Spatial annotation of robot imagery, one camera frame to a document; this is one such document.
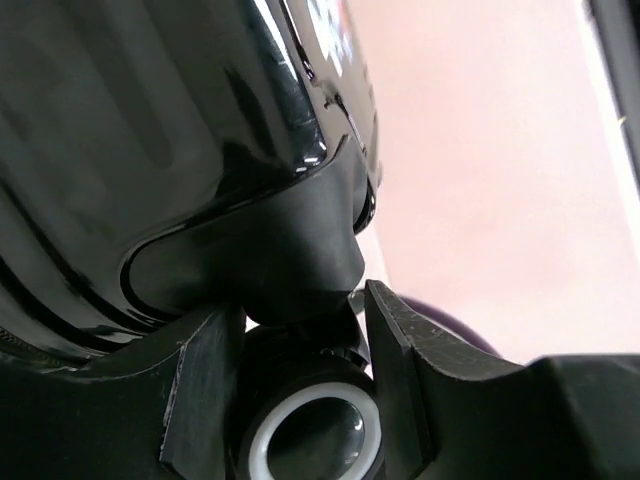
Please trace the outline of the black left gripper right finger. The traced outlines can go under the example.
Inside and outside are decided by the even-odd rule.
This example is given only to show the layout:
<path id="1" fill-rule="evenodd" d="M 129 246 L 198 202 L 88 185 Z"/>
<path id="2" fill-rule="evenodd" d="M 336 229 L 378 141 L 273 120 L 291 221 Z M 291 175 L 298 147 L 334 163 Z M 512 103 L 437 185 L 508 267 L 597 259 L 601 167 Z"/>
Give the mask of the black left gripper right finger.
<path id="1" fill-rule="evenodd" d="M 365 317 L 390 479 L 635 479 L 639 359 L 519 365 L 412 310 L 384 283 Z"/>

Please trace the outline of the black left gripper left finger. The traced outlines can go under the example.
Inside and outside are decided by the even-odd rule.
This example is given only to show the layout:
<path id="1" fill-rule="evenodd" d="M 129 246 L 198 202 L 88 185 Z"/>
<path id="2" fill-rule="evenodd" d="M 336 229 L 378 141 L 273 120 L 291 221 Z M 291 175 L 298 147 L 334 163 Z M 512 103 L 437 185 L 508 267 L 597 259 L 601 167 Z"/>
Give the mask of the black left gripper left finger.
<path id="1" fill-rule="evenodd" d="M 5 479 L 222 479 L 245 317 L 195 311 L 72 369 L 1 358 Z"/>

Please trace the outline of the black suitcase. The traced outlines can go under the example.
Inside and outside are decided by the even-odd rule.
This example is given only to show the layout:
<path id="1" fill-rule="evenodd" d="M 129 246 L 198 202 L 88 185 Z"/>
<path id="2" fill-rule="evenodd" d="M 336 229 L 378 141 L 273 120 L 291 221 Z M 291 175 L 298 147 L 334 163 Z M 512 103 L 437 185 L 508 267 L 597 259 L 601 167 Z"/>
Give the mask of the black suitcase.
<path id="1" fill-rule="evenodd" d="M 345 1 L 1 5 L 1 358 L 245 317 L 222 479 L 380 479 L 356 298 L 380 182 Z"/>

